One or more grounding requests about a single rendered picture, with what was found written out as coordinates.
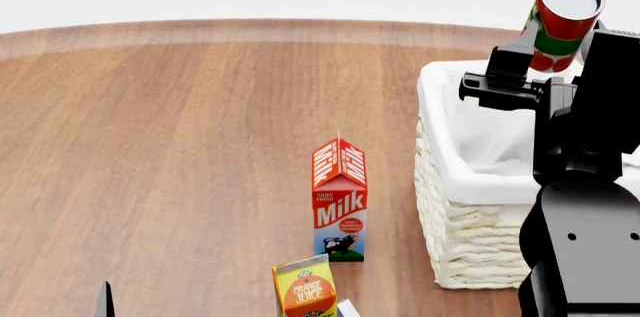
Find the orange juice carton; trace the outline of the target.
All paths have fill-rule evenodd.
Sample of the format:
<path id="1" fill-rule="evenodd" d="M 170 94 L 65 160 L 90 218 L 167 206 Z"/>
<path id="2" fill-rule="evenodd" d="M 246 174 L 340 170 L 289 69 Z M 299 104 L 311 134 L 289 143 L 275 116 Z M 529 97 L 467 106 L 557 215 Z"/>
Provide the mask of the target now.
<path id="1" fill-rule="evenodd" d="M 329 255 L 272 268 L 278 317 L 338 317 Z"/>

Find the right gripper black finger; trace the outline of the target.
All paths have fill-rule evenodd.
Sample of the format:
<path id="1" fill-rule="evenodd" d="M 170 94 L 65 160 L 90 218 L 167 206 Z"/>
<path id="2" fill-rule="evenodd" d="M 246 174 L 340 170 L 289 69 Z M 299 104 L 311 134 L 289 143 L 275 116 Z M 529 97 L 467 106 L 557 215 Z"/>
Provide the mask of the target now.
<path id="1" fill-rule="evenodd" d="M 516 40 L 492 50 L 485 72 L 490 85 L 521 87 L 525 84 L 537 34 L 538 17 L 535 16 Z"/>
<path id="2" fill-rule="evenodd" d="M 583 68 L 575 82 L 640 82 L 640 32 L 594 29 L 580 57 Z"/>

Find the white wicker basket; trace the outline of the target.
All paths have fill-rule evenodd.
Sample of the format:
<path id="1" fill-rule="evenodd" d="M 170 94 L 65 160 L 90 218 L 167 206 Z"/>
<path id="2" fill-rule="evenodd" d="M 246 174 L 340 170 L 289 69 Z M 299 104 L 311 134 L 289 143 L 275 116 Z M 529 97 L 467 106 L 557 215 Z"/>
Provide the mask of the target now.
<path id="1" fill-rule="evenodd" d="M 531 205 L 466 205 L 446 198 L 426 127 L 416 125 L 416 206 L 435 283 L 445 289 L 516 289 L 529 273 L 519 232 Z"/>

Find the red white milk carton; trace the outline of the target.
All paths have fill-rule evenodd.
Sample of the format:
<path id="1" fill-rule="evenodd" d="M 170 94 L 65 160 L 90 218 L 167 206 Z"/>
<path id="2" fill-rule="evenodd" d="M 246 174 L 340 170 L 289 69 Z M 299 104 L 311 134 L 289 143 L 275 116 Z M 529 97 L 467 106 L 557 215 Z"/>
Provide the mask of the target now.
<path id="1" fill-rule="evenodd" d="M 368 179 L 361 149 L 336 136 L 312 154 L 314 253 L 332 262 L 365 259 Z"/>

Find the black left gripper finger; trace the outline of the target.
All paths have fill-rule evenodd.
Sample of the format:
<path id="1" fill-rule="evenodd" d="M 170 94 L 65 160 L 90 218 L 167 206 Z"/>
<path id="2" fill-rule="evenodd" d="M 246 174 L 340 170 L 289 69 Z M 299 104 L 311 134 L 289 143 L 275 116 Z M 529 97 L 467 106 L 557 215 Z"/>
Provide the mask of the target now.
<path id="1" fill-rule="evenodd" d="M 104 281 L 99 292 L 94 317 L 116 317 L 110 283 Z"/>

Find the white cloth basket liner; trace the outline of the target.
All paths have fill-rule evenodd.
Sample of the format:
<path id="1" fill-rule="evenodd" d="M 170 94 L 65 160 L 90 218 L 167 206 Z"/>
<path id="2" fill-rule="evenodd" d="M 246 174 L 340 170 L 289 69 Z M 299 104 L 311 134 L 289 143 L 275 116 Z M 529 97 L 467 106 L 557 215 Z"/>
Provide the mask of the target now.
<path id="1" fill-rule="evenodd" d="M 440 61 L 418 79 L 423 141 L 416 144 L 414 184 L 419 202 L 438 198 L 464 205 L 530 205 L 535 114 L 483 108 L 458 96 L 464 73 L 486 61 Z"/>

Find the red tomato sauce can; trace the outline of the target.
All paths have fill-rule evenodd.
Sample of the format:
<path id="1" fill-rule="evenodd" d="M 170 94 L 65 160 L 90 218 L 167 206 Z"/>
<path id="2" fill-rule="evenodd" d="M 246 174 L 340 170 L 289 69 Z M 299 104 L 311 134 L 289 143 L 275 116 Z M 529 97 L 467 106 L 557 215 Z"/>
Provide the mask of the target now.
<path id="1" fill-rule="evenodd" d="M 566 70 L 604 9 L 605 0 L 535 0 L 528 19 L 537 19 L 530 67 L 543 73 Z"/>

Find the small grey white box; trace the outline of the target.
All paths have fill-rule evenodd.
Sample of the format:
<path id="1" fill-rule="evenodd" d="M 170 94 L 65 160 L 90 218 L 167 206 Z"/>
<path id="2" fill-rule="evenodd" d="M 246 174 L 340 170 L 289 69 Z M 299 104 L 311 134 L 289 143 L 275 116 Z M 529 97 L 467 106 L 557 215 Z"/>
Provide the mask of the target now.
<path id="1" fill-rule="evenodd" d="M 337 317 L 361 317 L 349 299 L 337 304 Z"/>

